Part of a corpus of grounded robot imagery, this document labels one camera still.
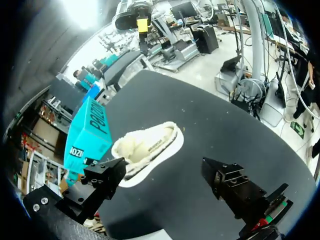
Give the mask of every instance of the cyan box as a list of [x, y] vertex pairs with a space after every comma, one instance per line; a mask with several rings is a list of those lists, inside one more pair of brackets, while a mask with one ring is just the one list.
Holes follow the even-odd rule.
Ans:
[[71, 122], [64, 150], [64, 167], [78, 174], [90, 164], [86, 158], [100, 161], [112, 145], [105, 108], [88, 97]]

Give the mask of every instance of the computer monitor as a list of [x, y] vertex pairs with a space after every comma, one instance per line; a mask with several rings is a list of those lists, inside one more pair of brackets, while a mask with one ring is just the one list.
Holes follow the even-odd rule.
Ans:
[[190, 1], [174, 6], [171, 8], [171, 12], [176, 20], [198, 15]]
[[218, 6], [218, 9], [219, 9], [220, 11], [221, 11], [221, 10], [229, 10], [227, 4], [225, 4], [225, 3], [218, 3], [217, 6]]

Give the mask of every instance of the white floor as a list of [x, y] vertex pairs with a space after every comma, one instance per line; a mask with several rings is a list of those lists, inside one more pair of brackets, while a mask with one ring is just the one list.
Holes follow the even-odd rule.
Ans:
[[[194, 85], [198, 88], [201, 88], [209, 93], [212, 93], [226, 101], [229, 100], [229, 97], [223, 95], [216, 90], [215, 86], [215, 76], [220, 71], [220, 68], [224, 61], [235, 57], [236, 54], [236, 39], [233, 33], [228, 33], [227, 31], [219, 30], [215, 28], [215, 33], [218, 37], [222, 39], [222, 42], [219, 42], [219, 48], [214, 50], [211, 54], [201, 55], [199, 57], [195, 57], [190, 62], [186, 63], [182, 66], [178, 73], [173, 73], [170, 71], [166, 71], [163, 69], [156, 69], [157, 72], [162, 74], [174, 77], [181, 81], [187, 82], [191, 85]], [[244, 35], [244, 39], [249, 38], [249, 35]], [[251, 39], [248, 39], [247, 44], [252, 44]], [[269, 52], [270, 54], [276, 58], [279, 55], [278, 51], [275, 51], [275, 45], [269, 44]], [[252, 47], [245, 46], [244, 47], [244, 56], [252, 65]], [[269, 57], [270, 67], [268, 78], [272, 80], [276, 71], [278, 70], [279, 63], [275, 62], [272, 57]], [[248, 66], [248, 71], [251, 72], [252, 68], [246, 61], [245, 64]], [[268, 69], [268, 53], [266, 51], [266, 68]], [[288, 63], [286, 63], [286, 70], [289, 69]], [[262, 65], [261, 72], [264, 73], [264, 67]], [[293, 113], [296, 110], [296, 104], [298, 95], [296, 93], [291, 92], [291, 89], [294, 89], [294, 83], [292, 77], [284, 72], [282, 78], [282, 85], [284, 92], [286, 93], [286, 112]], [[301, 115], [298, 118], [297, 122], [302, 126], [303, 125], [303, 116]], [[264, 124], [270, 128], [270, 130], [274, 131], [279, 137], [281, 137], [301, 158], [302, 161], [306, 162], [306, 149], [312, 145], [314, 145], [318, 139], [320, 138], [320, 130], [318, 129], [319, 121], [317, 119], [314, 120], [314, 128], [315, 132], [311, 133], [310, 127], [305, 129], [304, 139], [301, 137], [290, 127], [290, 124], [286, 123], [282, 120], [276, 127], [270, 126], [268, 123], [264, 122]], [[309, 163], [309, 169], [312, 174], [315, 173], [316, 165], [317, 165], [318, 157], [311, 160]]]

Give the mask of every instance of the black table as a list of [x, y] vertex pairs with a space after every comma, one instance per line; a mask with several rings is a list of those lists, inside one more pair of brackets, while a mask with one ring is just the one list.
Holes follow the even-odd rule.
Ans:
[[140, 184], [118, 187], [113, 199], [101, 205], [101, 220], [111, 237], [165, 229], [173, 240], [237, 239], [245, 224], [216, 200], [201, 176], [204, 156], [240, 164], [268, 194], [289, 184], [285, 195], [294, 204], [278, 226], [282, 233], [291, 229], [315, 192], [306, 165], [275, 133], [236, 106], [180, 80], [143, 70], [107, 104], [106, 113], [114, 141], [166, 121], [177, 123], [184, 135], [179, 152]]
[[112, 64], [107, 71], [105, 71], [104, 81], [107, 87], [113, 85], [118, 92], [121, 88], [118, 84], [121, 75], [126, 68], [141, 55], [140, 51], [130, 51], [121, 56], [114, 64]]

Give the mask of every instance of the metal rack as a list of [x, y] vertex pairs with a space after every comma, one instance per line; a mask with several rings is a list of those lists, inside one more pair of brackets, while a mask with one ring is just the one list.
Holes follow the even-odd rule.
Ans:
[[[53, 183], [49, 180], [46, 183], [46, 175], [47, 173], [50, 173], [48, 165], [52, 168], [57, 169], [56, 183]], [[28, 175], [26, 179], [26, 194], [42, 187], [43, 185], [47, 185], [53, 192], [61, 197], [62, 195], [60, 193], [60, 182], [61, 173], [63, 171], [65, 171], [66, 175], [69, 173], [69, 171], [65, 169], [61, 164], [49, 159], [48, 157], [42, 155], [37, 151], [33, 151], [30, 157]]]

